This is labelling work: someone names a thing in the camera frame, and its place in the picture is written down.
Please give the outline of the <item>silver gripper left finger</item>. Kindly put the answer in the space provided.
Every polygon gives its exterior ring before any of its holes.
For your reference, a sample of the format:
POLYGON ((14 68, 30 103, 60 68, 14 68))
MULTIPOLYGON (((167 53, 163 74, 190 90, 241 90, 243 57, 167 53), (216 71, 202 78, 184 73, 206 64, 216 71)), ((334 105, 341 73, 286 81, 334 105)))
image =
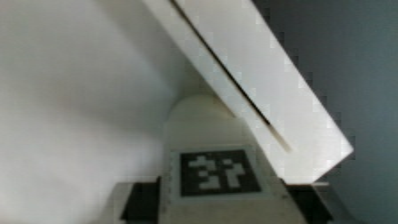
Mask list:
POLYGON ((112 189, 103 224, 158 224, 160 178, 117 183, 112 189))

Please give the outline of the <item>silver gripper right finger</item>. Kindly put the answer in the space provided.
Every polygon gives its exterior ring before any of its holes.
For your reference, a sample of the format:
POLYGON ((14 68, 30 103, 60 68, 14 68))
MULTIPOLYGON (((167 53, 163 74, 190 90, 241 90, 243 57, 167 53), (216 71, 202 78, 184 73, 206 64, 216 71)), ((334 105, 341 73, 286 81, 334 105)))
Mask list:
POLYGON ((307 224, 350 224, 350 214, 328 182, 286 184, 307 224))

